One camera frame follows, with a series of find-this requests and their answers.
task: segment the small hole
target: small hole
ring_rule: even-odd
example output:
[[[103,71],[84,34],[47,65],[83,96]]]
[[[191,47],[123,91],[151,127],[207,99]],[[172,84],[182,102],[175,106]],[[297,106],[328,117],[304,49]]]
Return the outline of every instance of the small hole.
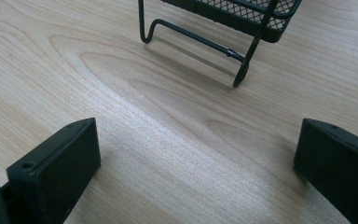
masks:
[[[33,167],[34,166],[34,164],[33,163],[31,163],[31,162],[26,162],[26,163],[24,163],[22,166],[21,166],[21,168],[22,169],[29,169],[29,168],[31,168],[31,167]]]

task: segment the black mesh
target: black mesh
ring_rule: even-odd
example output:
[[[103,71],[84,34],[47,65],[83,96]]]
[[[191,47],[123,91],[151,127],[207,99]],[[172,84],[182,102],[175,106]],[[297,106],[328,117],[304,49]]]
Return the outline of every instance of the black mesh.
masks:
[[[203,4],[219,8],[221,10],[225,10],[237,17],[241,17],[244,20],[252,21],[256,23],[260,23],[263,19],[263,13],[258,11],[254,11],[248,7],[240,6],[236,3],[230,2],[228,0],[196,0],[197,2],[201,2]],[[251,3],[258,7],[267,8],[269,5],[269,0],[240,0],[242,2]],[[288,13],[291,7],[295,4],[297,0],[281,0],[279,1],[277,7],[275,8],[275,12],[277,13]],[[278,19],[272,16],[271,20],[269,21],[268,27],[274,30],[281,30],[284,29],[285,24],[290,19]]]

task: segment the wooden table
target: wooden table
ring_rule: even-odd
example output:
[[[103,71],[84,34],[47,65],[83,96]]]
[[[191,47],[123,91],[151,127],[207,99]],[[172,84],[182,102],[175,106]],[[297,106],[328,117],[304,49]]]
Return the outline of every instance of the wooden table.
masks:
[[[137,2],[0,0],[0,185],[67,123],[95,117],[103,165],[66,223],[345,223],[293,158],[303,118],[358,135],[358,0],[303,1],[247,78],[158,27]],[[163,4],[159,17],[232,49],[252,37]]]

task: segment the light wood surface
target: light wood surface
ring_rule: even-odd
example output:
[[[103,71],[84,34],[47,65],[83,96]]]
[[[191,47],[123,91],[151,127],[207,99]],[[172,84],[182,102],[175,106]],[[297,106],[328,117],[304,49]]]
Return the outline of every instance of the light wood surface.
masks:
[[[66,223],[346,223],[293,170],[303,118],[358,134],[358,0],[304,0],[280,42],[237,61],[137,2],[0,0],[0,185],[67,123],[95,117],[102,167]],[[244,53],[252,37],[145,0]]]

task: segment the wire leg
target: wire leg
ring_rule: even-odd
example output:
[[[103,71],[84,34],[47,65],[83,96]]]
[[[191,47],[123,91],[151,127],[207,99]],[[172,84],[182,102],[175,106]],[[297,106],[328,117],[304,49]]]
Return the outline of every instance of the wire leg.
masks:
[[[269,25],[269,20],[271,19],[275,7],[278,5],[278,2],[279,0],[271,0],[269,2],[267,11],[264,14],[263,20],[260,22],[260,27],[258,28],[257,33],[255,34],[255,38],[252,41],[252,45],[251,47],[249,47],[248,52],[246,53],[245,58],[242,61],[240,71],[238,71],[234,83],[232,84],[234,88],[237,88],[245,78],[246,73],[249,69],[249,63],[252,60],[253,55],[255,54],[255,49],[257,49],[258,43],[260,42],[261,37],[263,36],[264,32],[267,29],[267,26]]]
[[[148,44],[152,40],[155,28],[153,27],[152,24],[152,26],[150,27],[149,35],[146,37],[144,0],[138,0],[138,8],[139,8],[139,31],[141,33],[141,39],[144,43]]]

